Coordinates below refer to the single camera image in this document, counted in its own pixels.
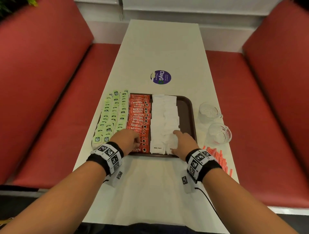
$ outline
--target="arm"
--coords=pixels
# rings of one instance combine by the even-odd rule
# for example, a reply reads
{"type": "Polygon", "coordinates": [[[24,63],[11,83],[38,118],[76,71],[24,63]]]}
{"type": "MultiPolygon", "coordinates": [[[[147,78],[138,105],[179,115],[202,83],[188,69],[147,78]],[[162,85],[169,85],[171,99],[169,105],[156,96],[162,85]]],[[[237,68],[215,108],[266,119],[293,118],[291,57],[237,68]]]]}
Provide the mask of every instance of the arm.
{"type": "MultiPolygon", "coordinates": [[[[124,129],[113,135],[124,155],[139,145],[139,135],[124,129]]],[[[106,172],[88,161],[38,198],[7,224],[0,234],[69,234],[83,221],[98,193],[106,172]]]]}
{"type": "MultiPolygon", "coordinates": [[[[175,130],[178,147],[173,153],[185,161],[189,152],[199,148],[187,133],[175,130]]],[[[256,200],[248,191],[234,181],[222,169],[210,170],[203,185],[224,225],[230,233],[297,234],[278,215],[256,200]]]]}

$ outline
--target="tray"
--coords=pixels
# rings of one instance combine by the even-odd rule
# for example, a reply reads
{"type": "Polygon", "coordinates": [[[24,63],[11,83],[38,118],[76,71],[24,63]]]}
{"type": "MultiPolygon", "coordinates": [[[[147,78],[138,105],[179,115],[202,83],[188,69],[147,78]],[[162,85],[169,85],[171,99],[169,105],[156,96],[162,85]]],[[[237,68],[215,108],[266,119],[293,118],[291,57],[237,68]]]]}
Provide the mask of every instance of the tray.
{"type": "MultiPolygon", "coordinates": [[[[150,103],[152,103],[152,94],[143,94],[150,95],[150,103]]],[[[178,107],[178,115],[179,115],[179,128],[183,133],[188,133],[192,138],[197,142],[195,124],[194,124],[194,115],[191,101],[184,96],[176,96],[177,102],[176,105],[178,107]]],[[[149,129],[149,145],[151,140],[151,133],[149,129]]],[[[135,156],[146,156],[146,157],[176,157],[176,155],[168,155],[168,154],[151,154],[151,153],[130,153],[129,155],[135,156]]]]}

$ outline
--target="black cable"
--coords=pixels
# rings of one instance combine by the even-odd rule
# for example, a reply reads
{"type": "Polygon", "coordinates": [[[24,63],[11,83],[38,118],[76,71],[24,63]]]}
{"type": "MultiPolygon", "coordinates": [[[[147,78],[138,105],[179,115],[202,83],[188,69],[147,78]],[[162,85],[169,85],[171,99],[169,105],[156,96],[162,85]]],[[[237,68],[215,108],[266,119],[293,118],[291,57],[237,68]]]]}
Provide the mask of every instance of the black cable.
{"type": "Polygon", "coordinates": [[[211,201],[209,200],[209,198],[206,196],[206,194],[203,192],[203,190],[202,189],[200,189],[200,188],[197,188],[197,187],[195,187],[195,189],[198,189],[198,190],[200,190],[204,195],[205,195],[205,197],[207,198],[207,200],[209,201],[209,203],[210,203],[210,205],[211,205],[211,207],[214,209],[214,211],[216,212],[216,214],[217,214],[217,216],[218,216],[218,218],[221,220],[221,218],[219,217],[219,215],[218,215],[218,213],[217,213],[217,211],[216,211],[216,209],[214,208],[214,206],[212,205],[212,203],[211,203],[211,201]]]}

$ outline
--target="green plant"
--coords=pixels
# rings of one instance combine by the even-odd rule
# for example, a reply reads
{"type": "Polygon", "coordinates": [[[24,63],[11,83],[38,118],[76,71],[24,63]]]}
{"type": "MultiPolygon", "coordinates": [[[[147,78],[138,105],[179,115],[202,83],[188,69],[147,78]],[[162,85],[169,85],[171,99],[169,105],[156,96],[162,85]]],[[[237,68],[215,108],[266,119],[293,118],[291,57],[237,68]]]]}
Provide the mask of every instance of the green plant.
{"type": "Polygon", "coordinates": [[[0,20],[26,4],[37,6],[36,0],[0,0],[0,20]]]}

